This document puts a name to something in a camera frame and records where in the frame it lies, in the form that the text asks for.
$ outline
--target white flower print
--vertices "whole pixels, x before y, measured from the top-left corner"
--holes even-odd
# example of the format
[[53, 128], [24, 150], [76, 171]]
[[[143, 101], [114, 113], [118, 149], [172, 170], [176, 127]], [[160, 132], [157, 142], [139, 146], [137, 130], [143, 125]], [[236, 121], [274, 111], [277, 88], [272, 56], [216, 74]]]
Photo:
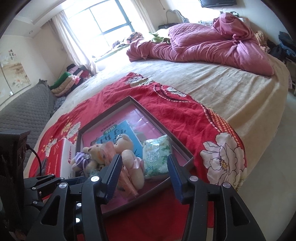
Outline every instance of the white flower print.
[[72, 128], [69, 130], [68, 134], [67, 134], [67, 139], [70, 139], [71, 137], [73, 137], [79, 130], [81, 123], [78, 122], [75, 125], [72, 126]]
[[208, 169], [207, 178], [211, 184], [216, 185], [229, 182], [238, 190], [247, 176], [244, 151], [228, 133], [217, 135], [216, 143], [204, 142], [206, 150], [200, 152], [203, 164]]
[[50, 153], [50, 149], [52, 148], [52, 146], [54, 144], [56, 144], [57, 142], [57, 139], [53, 139], [51, 142], [49, 142], [45, 147], [44, 147], [44, 150], [45, 150], [45, 156], [46, 157], [49, 157], [49, 153]]
[[176, 90], [176, 89], [174, 89], [172, 87], [168, 87], [166, 90], [168, 92], [170, 92], [171, 94], [179, 95], [180, 97], [186, 97], [187, 96], [186, 94], [184, 94], [184, 93], [182, 93], [182, 92], [180, 92], [180, 91], [178, 91], [178, 90]]
[[148, 85], [153, 82], [154, 81], [149, 78], [135, 76], [135, 77], [130, 78], [128, 81], [126, 81], [126, 85], [130, 85], [131, 87], [137, 87], [137, 86], [142, 86], [142, 85]]

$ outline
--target blue book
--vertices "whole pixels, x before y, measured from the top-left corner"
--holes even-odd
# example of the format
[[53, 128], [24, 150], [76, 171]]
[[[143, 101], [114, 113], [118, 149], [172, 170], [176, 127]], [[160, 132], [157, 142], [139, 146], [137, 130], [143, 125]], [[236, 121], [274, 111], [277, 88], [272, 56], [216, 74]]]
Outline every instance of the blue book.
[[143, 147], [140, 140], [137, 138], [137, 135], [130, 127], [128, 122], [125, 120], [118, 125], [114, 125], [108, 130], [106, 130], [102, 136], [100, 136], [97, 140], [97, 144], [103, 144], [108, 141], [112, 141], [114, 144], [116, 143], [116, 138], [120, 134], [126, 134], [133, 142], [133, 152], [136, 157], [143, 158]]

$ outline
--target black cable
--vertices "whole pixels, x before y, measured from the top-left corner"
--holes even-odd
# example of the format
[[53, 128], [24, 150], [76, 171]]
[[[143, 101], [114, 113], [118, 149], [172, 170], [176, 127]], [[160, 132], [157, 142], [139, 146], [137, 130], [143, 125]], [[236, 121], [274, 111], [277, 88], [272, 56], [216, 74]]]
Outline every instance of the black cable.
[[39, 168], [40, 168], [39, 175], [42, 176], [42, 165], [41, 165], [40, 157], [38, 156], [38, 154], [36, 153], [36, 151], [34, 151], [34, 149], [32, 147], [30, 147], [29, 144], [27, 144], [26, 147], [27, 147], [27, 150], [31, 150], [35, 154], [35, 156], [37, 157], [38, 162], [39, 162]]

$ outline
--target stuffed toy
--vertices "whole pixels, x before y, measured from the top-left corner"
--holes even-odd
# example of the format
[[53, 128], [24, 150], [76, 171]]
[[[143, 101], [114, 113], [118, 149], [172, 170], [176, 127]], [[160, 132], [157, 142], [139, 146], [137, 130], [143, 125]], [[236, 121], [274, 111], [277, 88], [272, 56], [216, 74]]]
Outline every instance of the stuffed toy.
[[131, 182], [135, 189], [138, 191], [144, 186], [144, 161], [136, 157], [133, 151], [124, 150], [121, 154], [122, 162], [129, 176], [131, 177]]
[[[115, 152], [115, 145], [112, 142], [107, 142], [103, 144], [102, 149], [105, 151], [105, 153], [108, 156], [106, 165], [109, 165], [113, 157], [117, 154]], [[129, 197], [130, 194], [132, 196], [138, 196], [138, 192], [133, 186], [133, 184], [131, 183], [131, 178], [128, 174], [127, 169], [125, 169], [124, 166], [122, 167], [119, 175], [117, 188], [120, 191], [122, 191], [121, 193], [124, 197]]]
[[124, 150], [133, 150], [133, 142], [126, 134], [118, 135], [114, 148], [117, 154], [121, 154]]
[[83, 171], [85, 175], [94, 170], [100, 171], [105, 166], [107, 155], [101, 148], [102, 144], [91, 147], [84, 147], [82, 152], [78, 152], [71, 160], [72, 170], [75, 172]]

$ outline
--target stack of clothes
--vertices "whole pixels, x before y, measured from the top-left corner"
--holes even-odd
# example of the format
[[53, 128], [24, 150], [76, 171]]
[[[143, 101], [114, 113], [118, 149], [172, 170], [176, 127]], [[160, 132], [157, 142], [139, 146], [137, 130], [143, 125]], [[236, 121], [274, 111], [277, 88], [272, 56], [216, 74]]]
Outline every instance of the stack of clothes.
[[67, 96], [90, 77], [89, 71], [84, 66], [78, 67], [71, 64], [67, 67], [67, 71], [49, 88], [56, 97]]
[[268, 40], [267, 44], [271, 51], [269, 54], [278, 58], [280, 61], [284, 61], [286, 58], [296, 63], [296, 44], [288, 33], [279, 32], [280, 44]]

